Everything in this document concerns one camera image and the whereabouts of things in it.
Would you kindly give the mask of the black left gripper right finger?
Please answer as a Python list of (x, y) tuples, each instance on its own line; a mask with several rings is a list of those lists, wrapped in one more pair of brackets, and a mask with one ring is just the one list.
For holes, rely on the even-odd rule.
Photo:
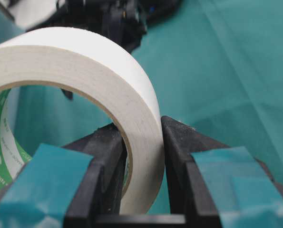
[(283, 228), (283, 184), (245, 147), (161, 119), (170, 211), (191, 228)]

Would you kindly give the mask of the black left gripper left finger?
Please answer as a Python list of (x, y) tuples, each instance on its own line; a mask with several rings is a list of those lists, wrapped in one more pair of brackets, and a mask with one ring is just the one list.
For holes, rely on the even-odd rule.
[(112, 123), (63, 147), (41, 144), (0, 192), (0, 228), (89, 228), (119, 214), (126, 158)]

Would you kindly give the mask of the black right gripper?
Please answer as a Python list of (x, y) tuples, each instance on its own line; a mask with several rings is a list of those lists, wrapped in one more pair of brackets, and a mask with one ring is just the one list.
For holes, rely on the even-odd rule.
[(148, 26), (170, 17), (177, 0), (9, 0), (7, 9), (26, 31), (47, 27), (85, 29), (131, 53)]

